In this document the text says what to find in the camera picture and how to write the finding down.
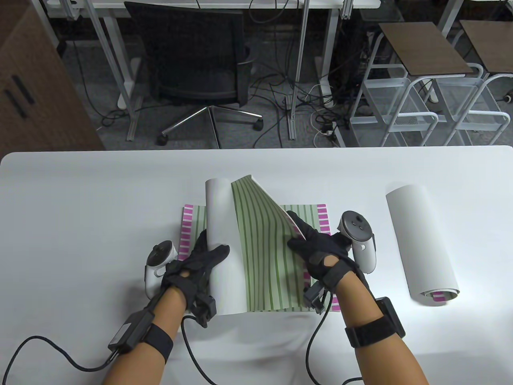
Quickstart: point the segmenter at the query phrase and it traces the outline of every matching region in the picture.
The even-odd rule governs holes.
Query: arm
[[[383,317],[359,266],[348,257],[351,241],[340,233],[320,234],[293,211],[288,214],[306,239],[291,239],[288,246],[306,263],[312,277],[337,295],[346,326],[362,326]],[[428,385],[422,369],[403,340],[390,337],[356,349],[365,385]]]
[[[353,272],[340,280],[336,294],[347,327],[365,325],[383,316]],[[355,349],[355,353],[365,385],[428,385],[419,363],[397,334]]]
[[[153,323],[174,342],[185,313],[182,292],[170,287],[155,308]],[[120,356],[105,377],[104,385],[159,385],[164,372],[164,357],[152,346],[141,342],[130,353]]]
[[[189,258],[174,260],[166,265],[161,288],[167,289],[155,307],[153,323],[167,333],[173,342],[185,309],[191,310],[199,318],[198,322],[206,322],[204,315],[198,316],[200,305],[196,296],[206,294],[212,269],[229,252],[230,248],[226,245],[209,251],[207,233],[203,230]],[[162,354],[145,342],[140,342],[131,352],[116,360],[103,385],[159,385],[166,364]]]

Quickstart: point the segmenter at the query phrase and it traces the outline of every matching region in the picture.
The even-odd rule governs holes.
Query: white paper roll
[[[426,189],[407,185],[386,199],[410,294],[435,302],[456,298],[460,290]]]
[[[230,246],[228,257],[212,269],[210,293],[218,315],[245,313],[246,274],[231,183],[228,179],[209,179],[205,187],[208,249],[222,244]]]

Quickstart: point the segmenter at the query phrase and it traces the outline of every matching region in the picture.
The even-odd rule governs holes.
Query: white tabletop
[[[344,148],[16,153],[0,164],[0,368],[39,334],[82,365],[98,365],[126,317],[145,303],[152,246],[179,238],[181,208],[205,204],[209,178],[253,174],[284,204],[326,203],[331,228],[343,211],[362,213],[376,235],[368,276],[388,296],[405,342],[431,384],[513,382],[513,149]],[[427,187],[461,294],[427,307],[408,293],[385,194]],[[254,313],[188,323],[192,349],[220,384],[310,384],[306,343],[316,314]],[[359,374],[340,314],[330,314],[311,352],[327,385]],[[73,369],[31,341],[7,384],[93,384],[103,373]],[[200,384],[178,338],[163,384]]]
[[[125,0],[95,0],[93,5],[97,9],[124,9]],[[220,8],[220,9],[248,9],[250,0],[199,0],[202,8]],[[137,0],[138,3],[149,3],[149,4],[163,4],[172,5],[174,7],[192,7],[196,8],[195,0]],[[287,8],[303,7],[303,0],[278,0],[278,6],[274,0],[253,0],[251,4],[252,9],[257,8],[278,8],[283,9],[285,3]],[[59,0],[46,0],[49,8],[52,10],[60,8],[61,4]],[[329,9],[329,8],[342,8],[344,0],[310,0],[311,9]],[[354,0],[353,8],[379,8],[381,0]],[[77,0],[73,8],[83,8],[84,1]]]

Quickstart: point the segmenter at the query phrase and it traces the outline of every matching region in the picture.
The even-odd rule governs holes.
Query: green striped sheet
[[[283,205],[281,208],[293,210],[310,226],[316,229],[320,228],[316,205]],[[303,288],[305,283],[310,283],[310,278],[308,273],[305,276],[306,271],[303,261],[295,256],[287,246],[287,240],[291,236],[285,236],[282,227],[270,224],[270,221],[265,217],[262,221],[260,216],[253,215],[241,221],[239,219],[242,215],[241,208],[237,209],[236,212],[246,273],[248,311],[309,311],[308,308],[303,306]],[[190,250],[192,250],[194,241],[199,234],[206,229],[206,218],[205,206],[193,206]],[[262,237],[251,236],[251,234],[268,236],[269,229],[272,230],[271,241],[268,241],[267,237],[262,239]],[[254,247],[251,247],[252,238],[254,238]],[[272,244],[271,252],[268,251],[270,244]],[[180,246],[179,258],[181,260],[187,258],[190,253],[190,250],[185,251],[186,249],[187,247]]]
[[[303,306],[303,289],[310,285],[311,278],[304,262],[287,246],[287,241],[298,234],[295,224],[283,210],[294,211],[321,231],[318,205],[277,205],[251,175],[233,182],[232,190],[244,259],[248,311],[310,311]],[[180,259],[188,257],[206,225],[206,207],[186,205]]]

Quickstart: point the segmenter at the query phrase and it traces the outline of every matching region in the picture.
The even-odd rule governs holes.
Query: office chair
[[[257,118],[253,128],[264,127],[261,115],[222,106],[248,101],[249,77],[254,58],[244,44],[241,11],[176,8],[125,2],[146,50],[150,90],[157,99],[176,105],[199,105],[194,113],[161,132],[167,134],[194,116],[207,112],[218,148],[214,108]]]

